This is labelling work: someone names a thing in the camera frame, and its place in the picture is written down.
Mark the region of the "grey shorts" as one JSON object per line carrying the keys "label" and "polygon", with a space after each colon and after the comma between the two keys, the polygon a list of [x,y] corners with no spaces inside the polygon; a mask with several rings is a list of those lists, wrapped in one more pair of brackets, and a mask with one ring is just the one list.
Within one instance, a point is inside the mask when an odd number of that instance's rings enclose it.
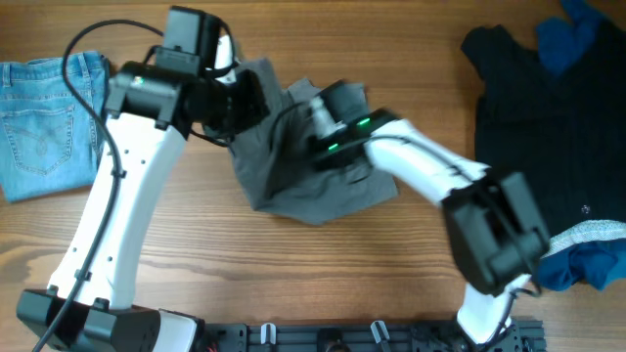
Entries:
{"label": "grey shorts", "polygon": [[267,58],[241,60],[236,72],[246,69],[258,76],[269,115],[226,144],[253,210],[322,225],[398,196],[393,177],[362,156],[338,168],[314,166],[309,102],[320,88],[301,78],[284,89]]}

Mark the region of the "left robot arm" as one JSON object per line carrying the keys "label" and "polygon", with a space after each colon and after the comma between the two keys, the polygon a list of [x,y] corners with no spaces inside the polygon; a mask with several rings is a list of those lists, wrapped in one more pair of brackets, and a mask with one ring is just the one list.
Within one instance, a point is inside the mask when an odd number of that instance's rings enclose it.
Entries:
{"label": "left robot arm", "polygon": [[268,112],[239,67],[233,34],[201,10],[169,10],[161,43],[124,64],[93,120],[105,138],[76,233],[43,289],[17,315],[39,347],[60,351],[208,351],[202,319],[134,302],[139,259],[159,194],[195,124],[221,143]]}

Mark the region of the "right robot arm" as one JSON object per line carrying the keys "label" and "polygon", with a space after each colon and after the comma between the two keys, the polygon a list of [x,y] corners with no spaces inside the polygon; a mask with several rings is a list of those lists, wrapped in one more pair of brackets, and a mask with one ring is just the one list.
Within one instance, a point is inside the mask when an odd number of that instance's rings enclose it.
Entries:
{"label": "right robot arm", "polygon": [[550,236],[522,173],[455,154],[394,111],[358,107],[340,80],[307,102],[322,168],[364,157],[438,207],[457,268],[467,284],[449,342],[488,351],[514,329],[511,311],[524,294],[542,293],[534,274]]}

